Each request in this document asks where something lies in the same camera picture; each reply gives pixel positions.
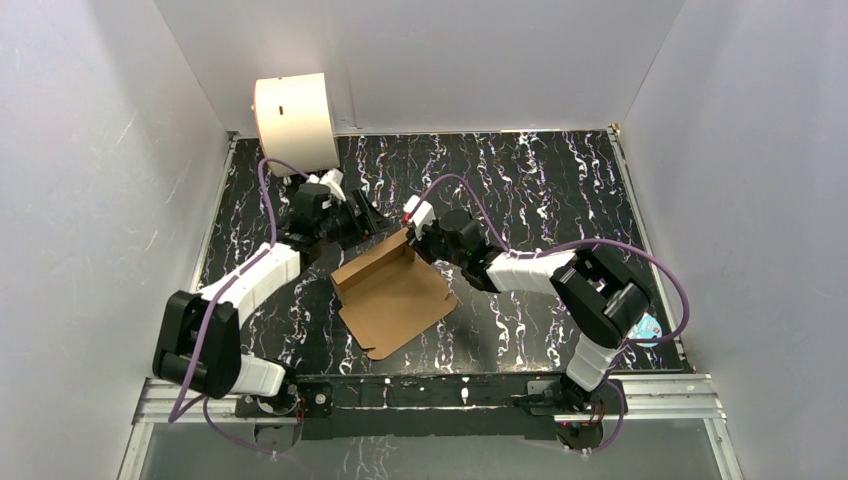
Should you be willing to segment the brown cardboard box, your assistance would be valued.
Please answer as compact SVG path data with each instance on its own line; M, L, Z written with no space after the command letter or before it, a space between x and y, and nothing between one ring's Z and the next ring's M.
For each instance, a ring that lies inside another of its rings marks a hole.
M339 315L371 360L384 360L458 305L441 273L408 244L388 236L330 275Z

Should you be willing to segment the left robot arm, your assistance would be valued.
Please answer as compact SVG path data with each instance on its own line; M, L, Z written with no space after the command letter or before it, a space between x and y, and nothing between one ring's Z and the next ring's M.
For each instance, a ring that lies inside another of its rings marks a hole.
M301 185L271 241L244 264L197 292L170 296L153 356L154 376L215 399L258 396L271 414L290 414L299 400L291 374L279 362L242 353L243 323L305 272L324 246L347 250L388 225L361 190L342 193L321 183Z

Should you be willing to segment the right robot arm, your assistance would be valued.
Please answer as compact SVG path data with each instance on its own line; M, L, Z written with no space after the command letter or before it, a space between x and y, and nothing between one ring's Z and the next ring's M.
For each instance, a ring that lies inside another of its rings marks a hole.
M414 201L405 207L403 221L409 245L425 262L458 267L479 291L557 297L580 331L565 370L564 403L577 414L601 403L601 384L618 350L651 305L648 287L632 269L593 245L549 255L511 253L489 243L479 223L462 209L436 216L431 206Z

